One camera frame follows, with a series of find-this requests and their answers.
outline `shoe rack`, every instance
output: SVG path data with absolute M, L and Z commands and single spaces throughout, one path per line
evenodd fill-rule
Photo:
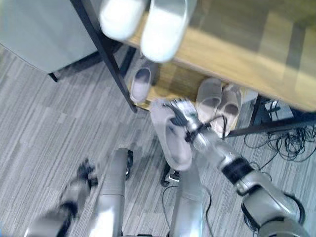
M 147 19 L 126 44 L 139 47 Z M 195 100 L 216 76 L 305 111 L 316 111 L 316 1 L 199 0 L 173 61 L 161 65 L 148 102 Z M 147 108 L 149 103 L 139 104 Z

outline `black metal frame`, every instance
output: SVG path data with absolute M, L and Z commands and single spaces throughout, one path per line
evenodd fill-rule
M 58 81 L 58 78 L 55 76 L 54 73 L 49 73 L 48 75 L 54 80 L 54 82 Z
M 93 43 L 95 44 L 98 52 L 109 68 L 111 75 L 113 76 L 116 84 L 121 90 L 125 100 L 129 104 L 133 112 L 137 112 L 135 104 L 129 97 L 129 91 L 123 80 L 126 75 L 127 69 L 129 67 L 130 61 L 132 60 L 135 48 L 130 47 L 126 58 L 122 63 L 121 70 L 119 69 L 117 62 L 111 52 L 111 39 L 106 37 L 101 31 L 98 17 L 93 9 L 90 0 L 70 0 L 74 6 L 79 18 L 81 19 L 84 27 L 88 31 Z M 49 74 L 53 80 L 57 78 L 54 74 Z M 229 133 L 229 137 L 242 136 L 251 133 L 261 133 L 261 132 L 278 132 L 293 129 L 296 127 L 316 124 L 316 113 L 302 113 L 300 111 L 292 109 L 294 118 L 282 119 L 278 121 L 272 121 L 269 113 L 272 111 L 267 111 L 263 101 L 265 98 L 258 96 L 254 111 L 252 113 L 252 118 L 248 128 L 233 130 Z
M 102 33 L 98 17 L 93 9 L 91 1 L 90 0 L 70 0 L 70 2 L 74 6 L 80 20 L 82 21 L 85 29 L 90 35 L 96 48 L 98 49 L 98 52 L 102 60 L 107 65 L 111 75 L 114 78 L 114 81 L 118 85 L 118 88 L 122 92 L 128 105 L 130 106 L 133 112 L 137 112 L 137 108 L 129 97 L 129 91 L 123 79 L 123 77 L 126 75 L 128 66 L 134 56 L 136 49 L 132 47 L 129 48 L 127 57 L 125 58 L 124 63 L 123 63 L 123 65 L 127 65 L 127 67 L 125 69 L 122 69 L 122 71 L 120 71 L 118 64 L 114 58 L 114 55 L 111 52 L 111 48 L 110 48 L 111 39 L 109 39 Z
M 294 108 L 291 108 L 293 118 L 272 121 L 269 113 L 274 112 L 279 108 L 267 110 L 265 107 L 267 100 L 268 99 L 258 95 L 249 127 L 233 130 L 228 134 L 228 137 L 243 136 L 262 132 L 281 132 L 316 124 L 316 113 L 305 113 Z

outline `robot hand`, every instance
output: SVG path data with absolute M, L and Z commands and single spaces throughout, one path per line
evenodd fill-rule
M 78 168 L 77 176 L 67 185 L 60 196 L 59 205 L 37 218 L 26 230 L 24 237 L 66 236 L 71 221 L 79 217 L 92 186 L 98 179 L 91 177 L 94 170 L 86 159 Z
M 241 209 L 245 221 L 258 230 L 259 237 L 309 236 L 302 227 L 305 211 L 301 203 L 275 187 L 264 174 L 253 170 L 246 159 L 218 137 L 209 123 L 200 122 L 190 101 L 177 99 L 164 105 L 175 113 L 173 122 L 186 128 L 186 141 L 217 167 L 244 197 Z M 295 220 L 291 198 L 299 206 L 299 221 Z

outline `shoe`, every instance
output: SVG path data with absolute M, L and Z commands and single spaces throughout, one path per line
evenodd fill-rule
M 148 0 L 103 0 L 99 12 L 102 32 L 114 40 L 127 40 L 137 29 Z
M 224 115 L 227 119 L 226 132 L 227 136 L 238 120 L 241 107 L 241 91 L 240 87 L 229 84 L 223 89 L 222 101 L 217 108 L 215 116 Z M 218 136 L 222 137 L 224 129 L 224 121 L 219 118 L 211 123 L 213 130 Z
M 157 99 L 151 103 L 150 117 L 160 141 L 165 159 L 169 166 L 177 171 L 184 171 L 192 164 L 190 144 L 185 141 L 184 127 L 176 126 L 171 122 L 174 112 L 162 104 L 166 102 Z
M 141 103 L 148 96 L 152 82 L 155 79 L 158 64 L 148 59 L 139 59 L 136 65 L 139 65 L 139 69 L 132 79 L 130 98 L 135 103 Z
M 176 54 L 197 0 L 152 0 L 141 39 L 150 60 L 164 63 Z
M 204 80 L 198 88 L 196 109 L 198 119 L 207 122 L 215 116 L 222 101 L 222 82 L 217 78 Z

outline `gray carpet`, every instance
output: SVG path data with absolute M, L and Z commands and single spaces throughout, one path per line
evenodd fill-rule
M 126 47 L 116 54 L 122 61 Z M 159 184 L 163 153 L 149 113 L 133 114 L 103 62 L 85 68 L 72 65 L 57 73 L 54 83 L 10 52 L 0 48 L 0 230 L 4 236 L 23 236 L 34 218 L 58 203 L 59 195 L 86 157 L 98 165 L 99 177 L 106 171 L 112 151 L 119 145 L 134 150 L 131 179 L 126 183 L 123 231 L 125 235 L 168 232 L 161 206 Z M 250 117 L 250 104 L 243 107 L 240 124 Z M 259 144 L 265 137 L 255 135 Z M 228 139 L 250 161 L 265 163 L 273 155 L 264 147 L 248 149 L 243 137 Z M 310 144 L 305 154 L 314 148 Z M 273 183 L 294 193 L 303 202 L 305 227 L 316 236 L 316 160 L 285 162 L 276 158 L 265 171 Z M 208 162 L 197 158 L 200 177 L 212 192 L 209 213 L 215 237 L 250 237 L 240 210 L 241 197 Z M 81 218 L 70 236 L 85 236 L 93 190 Z M 166 207 L 171 218 L 175 190 L 168 191 Z M 204 206 L 208 199 L 205 195 Z M 203 236 L 209 236 L 206 225 Z

